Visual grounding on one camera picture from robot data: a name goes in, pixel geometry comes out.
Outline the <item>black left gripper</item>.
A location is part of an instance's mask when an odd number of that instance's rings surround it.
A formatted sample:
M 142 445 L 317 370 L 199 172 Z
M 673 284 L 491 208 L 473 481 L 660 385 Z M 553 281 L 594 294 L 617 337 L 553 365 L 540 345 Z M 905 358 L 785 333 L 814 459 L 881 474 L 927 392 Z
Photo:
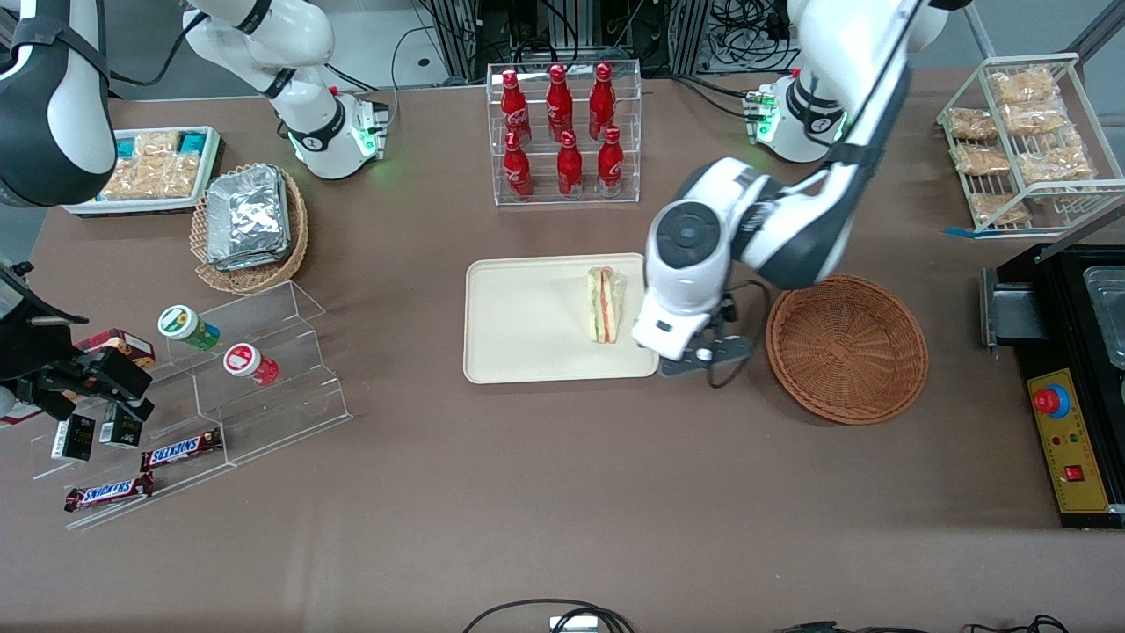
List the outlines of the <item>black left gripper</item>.
M 737 302 L 734 297 L 723 297 L 700 332 L 700 349 L 734 349 L 738 336 L 728 335 L 726 327 L 736 320 L 738 320 Z

